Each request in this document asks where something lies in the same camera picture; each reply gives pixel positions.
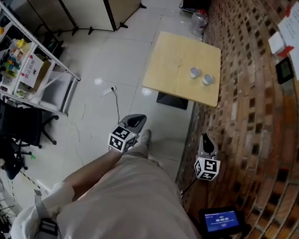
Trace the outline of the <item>white sign card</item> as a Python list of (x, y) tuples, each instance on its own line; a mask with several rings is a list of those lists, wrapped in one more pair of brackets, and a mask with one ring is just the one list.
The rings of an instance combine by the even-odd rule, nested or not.
[(21, 72), (20, 81), (33, 88), (42, 65), (43, 61), (37, 55), (30, 55)]

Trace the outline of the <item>black trolley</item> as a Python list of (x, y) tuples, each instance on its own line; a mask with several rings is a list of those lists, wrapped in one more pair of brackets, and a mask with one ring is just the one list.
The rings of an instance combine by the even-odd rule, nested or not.
[(56, 58), (60, 58), (64, 51), (64, 41), (58, 40), (53, 32), (44, 23), (40, 24), (34, 31), (34, 36), (49, 50)]

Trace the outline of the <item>assorted colourful shelf items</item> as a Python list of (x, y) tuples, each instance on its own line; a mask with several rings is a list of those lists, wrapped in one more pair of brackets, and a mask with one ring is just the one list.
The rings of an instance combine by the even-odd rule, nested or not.
[[(28, 53), (23, 53), (16, 45), (16, 40), (22, 38), (31, 45)], [(0, 26), (0, 91), (16, 94), (21, 72), (35, 48), (36, 44), (11, 22), (5, 27)]]

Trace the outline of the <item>black table base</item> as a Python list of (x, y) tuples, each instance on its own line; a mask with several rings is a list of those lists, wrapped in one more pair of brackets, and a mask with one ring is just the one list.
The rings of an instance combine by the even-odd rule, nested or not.
[(180, 97), (176, 97), (173, 95), (165, 94), (163, 92), (159, 92), (157, 96), (157, 103), (163, 104), (166, 106), (186, 110), (188, 106), (188, 100)]

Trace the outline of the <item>person's left forearm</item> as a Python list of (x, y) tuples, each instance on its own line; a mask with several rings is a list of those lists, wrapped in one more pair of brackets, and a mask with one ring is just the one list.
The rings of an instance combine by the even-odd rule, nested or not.
[(63, 182), (74, 190), (72, 201), (78, 200), (87, 193), (98, 181), (110, 171), (123, 156), (122, 153), (111, 149), (104, 155), (84, 165), (67, 176)]

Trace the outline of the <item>yellow bottle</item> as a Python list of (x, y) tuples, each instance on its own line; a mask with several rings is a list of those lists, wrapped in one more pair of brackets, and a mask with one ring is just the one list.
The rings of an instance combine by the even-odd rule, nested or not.
[(31, 48), (31, 45), (27, 41), (25, 41), (24, 38), (16, 40), (16, 45), (18, 49), (23, 53), (28, 53)]

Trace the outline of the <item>white metal shelf rack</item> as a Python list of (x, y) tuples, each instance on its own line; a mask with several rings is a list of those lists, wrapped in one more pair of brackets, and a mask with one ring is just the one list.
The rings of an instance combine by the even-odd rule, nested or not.
[(52, 60), (46, 76), (36, 92), (31, 87), (20, 82), (15, 95), (0, 91), (0, 95), (15, 102), (21, 102), (57, 115), (66, 115), (67, 107), (72, 96), (75, 84), (80, 77), (72, 72), (60, 59), (56, 58), (40, 41), (14, 16), (8, 8), (9, 0), (0, 0), (0, 26), (5, 27), (12, 23), (27, 38), (36, 44), (35, 50), (31, 53), (37, 55), (42, 61)]

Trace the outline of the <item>black wall display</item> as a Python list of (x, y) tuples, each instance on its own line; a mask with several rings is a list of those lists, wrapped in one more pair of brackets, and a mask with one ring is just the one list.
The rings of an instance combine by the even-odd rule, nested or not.
[(278, 64), (276, 64), (277, 80), (280, 85), (291, 80), (294, 77), (294, 72), (290, 59), (284, 58)]

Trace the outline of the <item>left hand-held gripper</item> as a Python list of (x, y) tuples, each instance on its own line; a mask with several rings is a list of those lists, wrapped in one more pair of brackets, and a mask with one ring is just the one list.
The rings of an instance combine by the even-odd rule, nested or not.
[(127, 152), (138, 140), (147, 116), (143, 114), (127, 115), (114, 127), (108, 137), (108, 146), (120, 153)]

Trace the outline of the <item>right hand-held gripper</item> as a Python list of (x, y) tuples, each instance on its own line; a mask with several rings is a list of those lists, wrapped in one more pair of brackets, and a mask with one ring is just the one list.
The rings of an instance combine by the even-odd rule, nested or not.
[(217, 155), (217, 144), (210, 135), (203, 133), (200, 136), (198, 153), (194, 163), (196, 178), (212, 181), (219, 174), (219, 170), (220, 160)]

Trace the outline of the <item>white power strip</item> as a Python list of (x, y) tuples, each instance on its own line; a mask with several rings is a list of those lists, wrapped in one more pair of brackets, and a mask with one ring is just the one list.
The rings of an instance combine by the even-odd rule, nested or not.
[(110, 93), (114, 93), (116, 91), (116, 86), (110, 87), (102, 92), (102, 96), (108, 95)]

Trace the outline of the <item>person's beige trousers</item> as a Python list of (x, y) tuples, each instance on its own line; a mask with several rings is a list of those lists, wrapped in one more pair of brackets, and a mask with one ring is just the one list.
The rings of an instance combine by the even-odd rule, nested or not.
[(144, 159), (149, 158), (149, 147), (144, 143), (137, 143), (135, 146), (131, 147), (123, 155), (136, 156)]

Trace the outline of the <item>beige partition panel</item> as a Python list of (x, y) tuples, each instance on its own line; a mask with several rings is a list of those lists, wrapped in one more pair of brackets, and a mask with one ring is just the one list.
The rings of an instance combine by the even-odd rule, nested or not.
[(63, 0), (26, 0), (49, 30), (61, 34), (79, 29)]
[(146, 8), (141, 0), (103, 0), (106, 11), (108, 13), (113, 31), (119, 28), (128, 28), (125, 25), (129, 19), (139, 8)]
[(113, 31), (103, 0), (63, 0), (79, 29)]

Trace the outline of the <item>black office chair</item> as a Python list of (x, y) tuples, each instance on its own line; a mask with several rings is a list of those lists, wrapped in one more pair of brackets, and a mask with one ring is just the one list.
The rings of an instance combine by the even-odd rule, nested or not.
[(40, 144), (42, 134), (53, 145), (57, 144), (57, 141), (46, 132), (45, 126), (52, 120), (58, 119), (59, 116), (52, 115), (48, 119), (43, 120), (43, 113), (39, 108), (7, 106), (3, 116), (2, 131), (28, 145), (42, 148)]

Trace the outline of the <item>person's white shirt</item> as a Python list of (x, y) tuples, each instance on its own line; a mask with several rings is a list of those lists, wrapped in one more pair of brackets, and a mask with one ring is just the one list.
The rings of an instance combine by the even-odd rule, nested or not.
[(123, 155), (76, 201), (73, 188), (54, 185), (40, 206), (14, 220), (12, 239), (44, 239), (42, 209), (57, 226), (53, 239), (199, 239), (174, 181), (149, 159)]

